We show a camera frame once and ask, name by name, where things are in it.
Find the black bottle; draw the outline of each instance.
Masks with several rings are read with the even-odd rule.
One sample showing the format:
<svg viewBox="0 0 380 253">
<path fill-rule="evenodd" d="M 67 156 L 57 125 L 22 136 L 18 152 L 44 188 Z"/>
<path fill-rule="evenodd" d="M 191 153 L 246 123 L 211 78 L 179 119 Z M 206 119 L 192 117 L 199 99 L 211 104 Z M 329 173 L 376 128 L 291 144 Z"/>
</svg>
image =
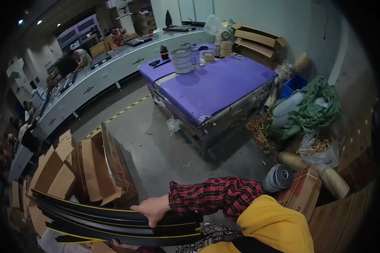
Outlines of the black bottle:
<svg viewBox="0 0 380 253">
<path fill-rule="evenodd" d="M 160 47 L 160 56 L 162 56 L 162 60 L 169 59 L 169 51 L 167 51 L 167 48 L 164 45 Z"/>
</svg>

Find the plaid shirt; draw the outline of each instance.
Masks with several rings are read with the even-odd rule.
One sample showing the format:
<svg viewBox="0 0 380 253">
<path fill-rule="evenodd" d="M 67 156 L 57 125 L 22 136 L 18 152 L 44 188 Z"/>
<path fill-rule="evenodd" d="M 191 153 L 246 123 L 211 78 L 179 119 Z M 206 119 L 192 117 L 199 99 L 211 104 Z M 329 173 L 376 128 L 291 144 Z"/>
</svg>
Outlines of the plaid shirt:
<svg viewBox="0 0 380 253">
<path fill-rule="evenodd" d="M 236 221 L 258 196 L 262 195 L 258 182 L 236 176 L 216 177 L 193 185 L 170 182 L 169 204 L 179 213 L 197 211 L 203 215 L 223 210 L 224 217 Z M 160 247 L 142 246 L 136 253 L 164 253 Z"/>
</svg>

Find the purple covering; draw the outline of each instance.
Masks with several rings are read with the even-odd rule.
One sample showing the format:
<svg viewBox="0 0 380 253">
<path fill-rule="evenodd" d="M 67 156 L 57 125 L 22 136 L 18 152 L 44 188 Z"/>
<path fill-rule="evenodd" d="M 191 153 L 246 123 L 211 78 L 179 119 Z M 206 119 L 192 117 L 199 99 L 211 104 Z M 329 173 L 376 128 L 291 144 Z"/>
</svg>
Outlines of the purple covering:
<svg viewBox="0 0 380 253">
<path fill-rule="evenodd" d="M 201 45 L 213 47 L 207 43 Z M 139 69 L 151 86 L 157 79 L 174 72 L 171 62 L 153 69 L 149 66 L 153 61 L 144 63 Z M 248 95 L 275 76 L 277 74 L 273 70 L 260 63 L 246 57 L 237 59 L 232 56 L 167 80 L 159 85 L 159 92 L 175 108 L 201 125 L 214 113 Z"/>
</svg>

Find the yellow hoodie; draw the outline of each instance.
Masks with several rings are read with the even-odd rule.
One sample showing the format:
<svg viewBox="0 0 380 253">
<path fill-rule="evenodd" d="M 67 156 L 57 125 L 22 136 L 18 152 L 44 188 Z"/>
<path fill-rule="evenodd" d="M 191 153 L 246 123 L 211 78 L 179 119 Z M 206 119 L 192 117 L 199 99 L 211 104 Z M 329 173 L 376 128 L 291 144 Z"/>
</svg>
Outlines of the yellow hoodie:
<svg viewBox="0 0 380 253">
<path fill-rule="evenodd" d="M 284 253 L 314 253 L 314 245 L 304 215 L 285 208 L 261 195 L 239 216 L 238 226 L 244 236 L 254 237 Z M 209 245 L 200 253 L 239 253 L 231 242 Z"/>
</svg>

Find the long work table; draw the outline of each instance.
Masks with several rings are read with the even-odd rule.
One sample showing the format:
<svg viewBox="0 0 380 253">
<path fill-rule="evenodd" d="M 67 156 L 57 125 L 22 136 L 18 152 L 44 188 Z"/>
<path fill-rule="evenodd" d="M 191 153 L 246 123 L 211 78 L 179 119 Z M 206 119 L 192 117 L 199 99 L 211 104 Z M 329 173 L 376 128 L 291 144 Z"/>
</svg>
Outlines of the long work table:
<svg viewBox="0 0 380 253">
<path fill-rule="evenodd" d="M 98 67 L 83 68 L 76 76 L 75 82 L 62 94 L 51 96 L 38 122 L 34 135 L 46 139 L 55 129 L 72 114 L 78 117 L 78 109 L 95 98 L 103 90 L 112 85 L 121 88 L 119 80 L 135 73 L 143 63 L 160 56 L 160 47 L 166 46 L 173 50 L 188 47 L 191 44 L 213 43 L 214 36 L 209 35 L 203 28 L 189 32 L 157 32 L 152 40 L 137 47 L 128 45 L 115 48 L 108 53 L 111 59 Z M 12 161 L 8 181 L 18 180 L 32 153 L 20 145 Z"/>
</svg>

